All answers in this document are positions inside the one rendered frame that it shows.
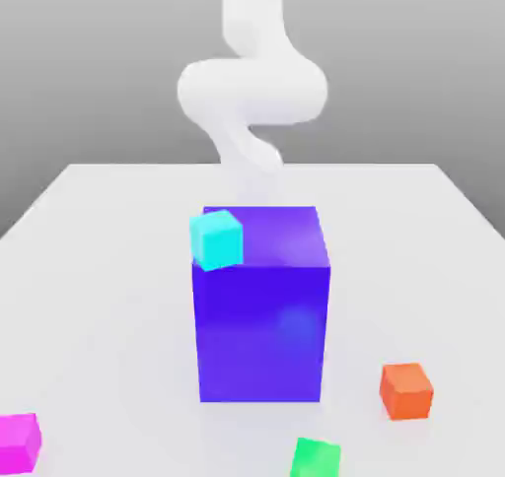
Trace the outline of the small magenta cube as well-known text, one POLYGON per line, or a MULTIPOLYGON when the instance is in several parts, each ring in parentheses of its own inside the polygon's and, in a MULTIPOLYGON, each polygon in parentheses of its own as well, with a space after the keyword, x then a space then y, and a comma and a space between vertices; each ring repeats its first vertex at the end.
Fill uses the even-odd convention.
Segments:
POLYGON ((0 475, 32 473, 40 448, 35 413, 0 416, 0 475))

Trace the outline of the small green cube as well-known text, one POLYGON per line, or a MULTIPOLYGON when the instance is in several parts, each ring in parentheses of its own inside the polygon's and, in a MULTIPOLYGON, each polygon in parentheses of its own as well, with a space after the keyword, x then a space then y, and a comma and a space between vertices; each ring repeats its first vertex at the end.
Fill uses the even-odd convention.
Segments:
POLYGON ((341 447, 298 438, 289 477, 339 477, 341 447))

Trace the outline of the large blue box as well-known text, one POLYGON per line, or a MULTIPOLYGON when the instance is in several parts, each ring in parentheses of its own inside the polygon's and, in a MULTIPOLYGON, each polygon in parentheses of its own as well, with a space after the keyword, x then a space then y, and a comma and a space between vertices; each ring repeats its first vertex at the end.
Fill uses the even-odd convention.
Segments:
POLYGON ((330 261, 313 206, 231 206, 244 262, 192 266, 203 402, 321 398, 330 261))

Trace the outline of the small cyan cube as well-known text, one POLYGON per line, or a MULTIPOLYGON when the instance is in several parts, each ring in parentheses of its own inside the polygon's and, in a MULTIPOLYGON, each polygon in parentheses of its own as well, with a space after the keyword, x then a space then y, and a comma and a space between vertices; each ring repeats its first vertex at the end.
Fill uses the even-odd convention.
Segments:
POLYGON ((189 219, 193 260, 206 272, 244 263, 243 225, 226 209, 189 219))

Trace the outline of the small orange cube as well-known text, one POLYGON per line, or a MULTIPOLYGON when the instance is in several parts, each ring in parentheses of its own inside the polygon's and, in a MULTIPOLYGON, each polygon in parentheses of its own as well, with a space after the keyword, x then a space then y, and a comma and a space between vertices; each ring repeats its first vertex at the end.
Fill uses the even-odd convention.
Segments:
POLYGON ((393 421, 427 419, 434 388, 418 363, 383 365, 380 396, 393 421))

